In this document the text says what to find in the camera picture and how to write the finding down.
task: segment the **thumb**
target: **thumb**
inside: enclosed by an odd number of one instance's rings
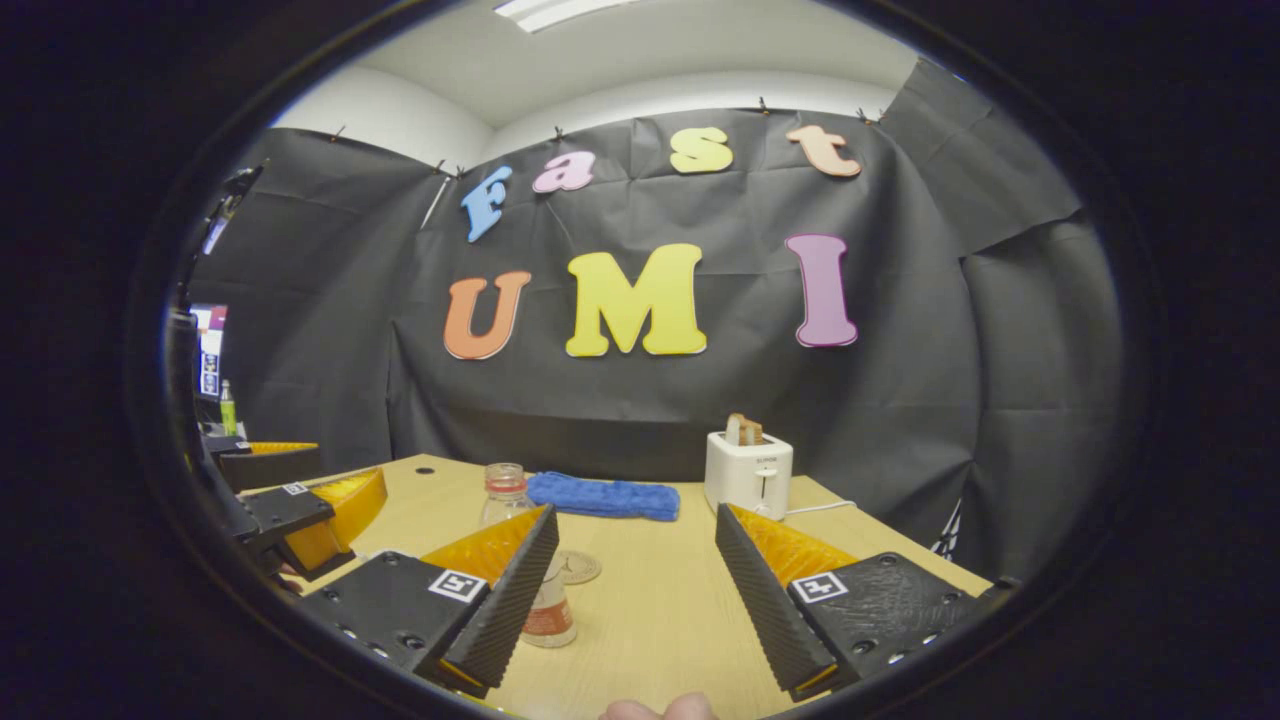
[[[667,706],[663,720],[717,720],[712,702],[703,693],[689,693],[677,697]]]
[[[634,700],[611,702],[599,720],[662,720],[662,716]]]

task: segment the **white wall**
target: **white wall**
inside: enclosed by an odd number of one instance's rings
[[[351,65],[329,76],[276,118],[273,127],[320,132],[378,145],[435,165],[480,163],[493,128],[425,87],[390,73]]]
[[[837,79],[831,77],[778,73],[732,72],[676,76],[626,85],[585,95],[521,118],[500,129],[480,152],[480,161],[556,136],[640,115],[657,115],[703,108],[755,108],[760,96],[769,108],[819,110],[856,115],[861,108],[878,118],[888,109],[897,88]]]

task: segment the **green bottle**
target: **green bottle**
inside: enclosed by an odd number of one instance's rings
[[[236,401],[232,398],[230,380],[223,380],[223,395],[218,397],[218,404],[223,407],[223,433],[230,437],[236,434]]]

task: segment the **computer monitor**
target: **computer monitor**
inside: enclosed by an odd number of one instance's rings
[[[223,328],[227,324],[225,305],[192,305],[200,342],[196,351],[196,395],[218,400],[223,387]]]

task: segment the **ceiling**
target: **ceiling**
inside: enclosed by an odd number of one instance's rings
[[[915,53],[813,0],[644,0],[529,35],[466,0],[358,64],[413,81],[500,128],[581,95],[721,70],[786,70],[899,90]]]

